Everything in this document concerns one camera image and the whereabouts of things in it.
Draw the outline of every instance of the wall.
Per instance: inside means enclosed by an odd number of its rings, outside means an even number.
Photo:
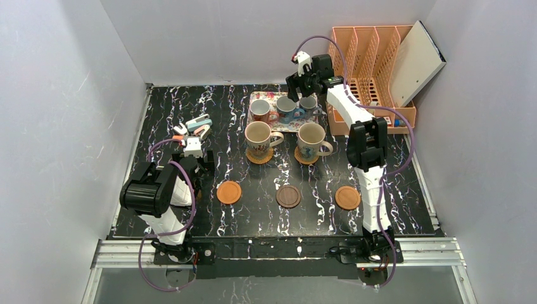
[[[283,83],[305,38],[333,26],[414,24],[432,0],[101,0],[145,82]],[[304,50],[326,53],[326,41]]]
[[[101,3],[0,4],[2,303],[80,303],[145,85]]]
[[[537,3],[438,1],[447,65],[418,103],[417,154],[480,303],[532,303],[537,264]]]

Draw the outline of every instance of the round coaster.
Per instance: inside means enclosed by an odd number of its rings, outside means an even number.
[[[231,205],[237,203],[243,191],[236,182],[223,182],[217,189],[217,198],[222,204]]]
[[[311,165],[311,164],[315,163],[317,160],[319,160],[318,155],[313,160],[310,160],[310,161],[303,160],[302,157],[300,156],[300,151],[298,151],[298,146],[294,149],[294,157],[302,165]]]
[[[263,165],[264,163],[268,163],[269,160],[272,158],[272,155],[274,155],[274,149],[273,148],[270,148],[268,149],[268,153],[265,157],[263,158],[255,158],[250,150],[246,150],[246,158],[251,161],[252,163],[255,163],[257,165]]]
[[[341,209],[354,210],[361,201],[360,193],[353,187],[343,186],[336,191],[336,203]]]
[[[284,208],[296,207],[300,203],[301,198],[300,191],[295,186],[281,186],[276,191],[276,201]]]

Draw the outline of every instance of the coaster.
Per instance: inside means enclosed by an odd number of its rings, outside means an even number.
[[[217,198],[222,204],[231,205],[237,203],[241,195],[243,195],[241,186],[229,180],[223,182],[217,189]]]
[[[302,195],[297,187],[291,185],[281,186],[276,191],[276,201],[284,208],[293,208],[300,203]]]
[[[360,206],[362,197],[358,190],[353,187],[343,186],[336,191],[336,203],[341,209],[354,210]]]
[[[300,157],[300,152],[298,151],[298,146],[294,149],[294,157],[302,165],[311,165],[311,164],[315,163],[317,160],[319,160],[318,155],[313,160],[310,160],[310,161],[302,160],[302,157]]]
[[[272,155],[274,155],[274,149],[273,148],[270,148],[268,149],[268,153],[265,157],[263,158],[255,158],[250,150],[246,149],[246,157],[249,161],[251,161],[252,163],[255,163],[257,165],[263,165],[264,163],[268,163],[269,160],[272,158]]]

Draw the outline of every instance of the black marble table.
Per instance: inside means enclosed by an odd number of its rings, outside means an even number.
[[[345,155],[346,137],[332,136],[326,140],[334,153],[322,157],[314,165],[300,165],[294,159],[296,134],[287,133],[282,144],[274,148],[274,157],[264,165],[250,163],[245,155],[244,128],[255,91],[285,91],[284,85],[208,85],[193,87],[155,87],[134,155],[133,168],[144,160],[152,145],[173,136],[172,128],[203,113],[210,114],[212,131],[203,142],[203,149],[215,153],[216,172],[207,177],[196,202],[193,237],[275,237],[275,236],[345,236],[361,234],[362,206],[353,211],[340,209],[334,200],[341,186],[359,190],[358,179]],[[320,124],[327,127],[326,115]],[[389,136],[387,170],[398,168],[408,157],[408,148],[401,135]],[[165,164],[177,144],[167,144],[154,154],[154,161]],[[236,181],[243,189],[242,198],[234,205],[223,205],[216,198],[218,185]],[[277,187],[291,184],[301,190],[302,201],[293,209],[280,207]],[[385,186],[388,214],[397,235],[433,235],[420,184],[411,164],[404,172],[390,177]],[[188,208],[174,208],[185,222]],[[111,238],[141,238],[148,225],[132,212],[120,211]]]

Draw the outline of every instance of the mug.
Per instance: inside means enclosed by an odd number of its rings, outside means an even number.
[[[264,158],[269,153],[269,148],[274,147],[284,141],[284,134],[271,132],[270,126],[265,122],[251,122],[244,130],[248,151],[255,158]],[[276,141],[270,142],[273,137],[279,137]]]
[[[325,135],[326,132],[324,132],[324,129],[313,122],[304,123],[298,129],[298,151],[304,161],[310,162],[316,156],[328,156],[332,154],[334,148],[329,142],[323,140]],[[321,151],[321,146],[325,146],[328,151]]]
[[[296,103],[287,96],[282,96],[276,101],[276,112],[282,124],[288,124],[292,120],[304,118],[306,111],[297,108]]]
[[[262,99],[254,100],[254,102],[250,104],[250,113],[254,121],[266,122],[267,124],[275,122],[279,118],[277,112],[270,111],[269,102]]]
[[[298,106],[306,112],[304,115],[305,119],[310,119],[322,114],[321,107],[317,105],[317,100],[312,96],[300,98]]]

